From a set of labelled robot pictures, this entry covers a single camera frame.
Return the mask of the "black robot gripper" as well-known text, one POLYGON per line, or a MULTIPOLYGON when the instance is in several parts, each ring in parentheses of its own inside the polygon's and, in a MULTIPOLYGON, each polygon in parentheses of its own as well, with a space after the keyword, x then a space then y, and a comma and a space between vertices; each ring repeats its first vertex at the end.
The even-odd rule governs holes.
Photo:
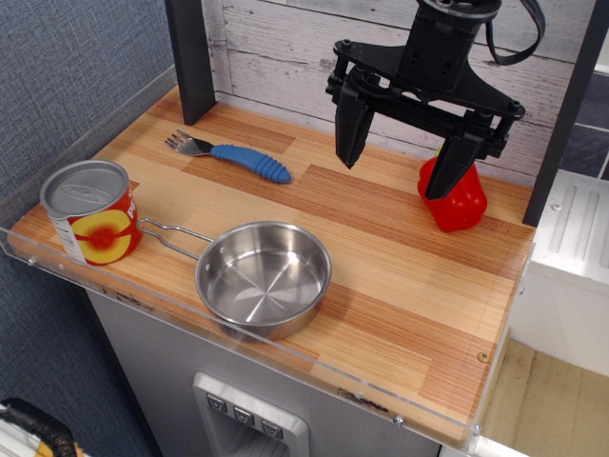
POLYGON ((494 45, 499 1, 421 1, 405 45, 344 39, 326 91, 337 105, 336 154, 351 169, 375 113, 444 138, 425 196, 448 196, 475 160, 498 157, 512 124, 525 114, 516 100, 484 82, 469 52, 481 27, 494 45))

